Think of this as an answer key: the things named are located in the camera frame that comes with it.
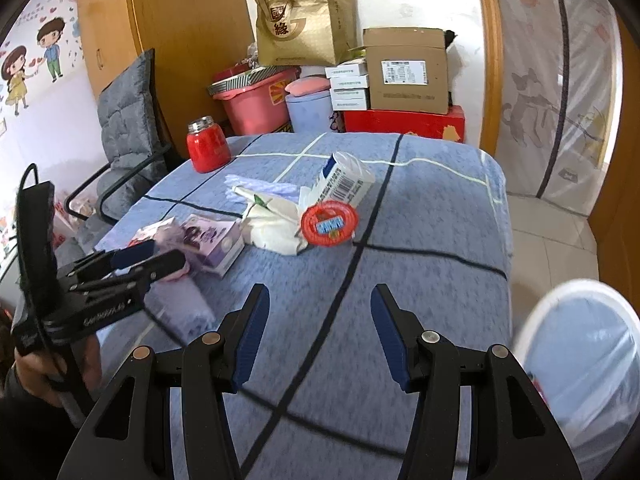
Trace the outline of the person's left hand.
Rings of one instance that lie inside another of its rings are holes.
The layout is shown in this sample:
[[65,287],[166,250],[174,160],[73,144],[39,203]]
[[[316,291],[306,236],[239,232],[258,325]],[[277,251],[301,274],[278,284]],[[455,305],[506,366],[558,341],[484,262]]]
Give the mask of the person's left hand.
[[[85,352],[81,360],[82,379],[90,392],[99,387],[102,379],[100,342],[96,335],[86,339]],[[50,356],[42,352],[34,352],[21,356],[14,351],[15,371],[23,388],[32,396],[60,408],[62,406],[58,393],[47,382],[48,377],[58,376],[58,369]]]

